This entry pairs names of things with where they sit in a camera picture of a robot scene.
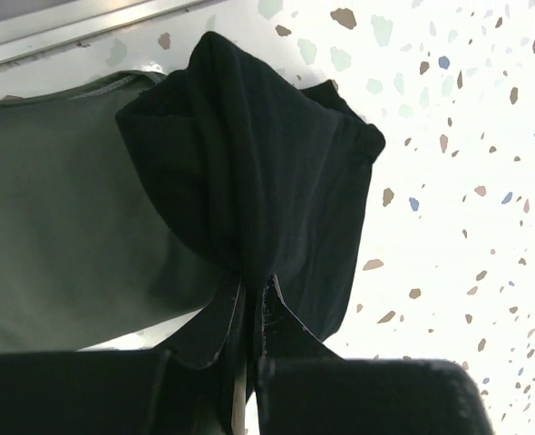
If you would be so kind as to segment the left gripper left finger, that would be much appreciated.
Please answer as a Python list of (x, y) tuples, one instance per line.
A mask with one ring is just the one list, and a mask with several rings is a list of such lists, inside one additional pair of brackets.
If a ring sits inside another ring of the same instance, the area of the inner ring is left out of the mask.
[(245, 431), (246, 333), (246, 293), (232, 275), (204, 309), (155, 347), (169, 355), (155, 434)]

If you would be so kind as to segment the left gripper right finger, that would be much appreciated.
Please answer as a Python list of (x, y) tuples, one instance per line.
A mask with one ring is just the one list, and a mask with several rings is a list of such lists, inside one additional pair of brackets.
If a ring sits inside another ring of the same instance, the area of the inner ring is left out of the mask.
[(275, 275), (267, 280), (255, 303), (253, 356), (341, 360), (289, 309)]

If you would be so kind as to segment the black t shirt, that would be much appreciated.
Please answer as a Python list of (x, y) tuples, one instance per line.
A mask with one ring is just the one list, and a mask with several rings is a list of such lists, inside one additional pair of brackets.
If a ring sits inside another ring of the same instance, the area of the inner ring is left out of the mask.
[(338, 331), (385, 139), (331, 82), (298, 89), (207, 32), (185, 69), (116, 122), (149, 199), (187, 248), (250, 291), (276, 277), (316, 338)]

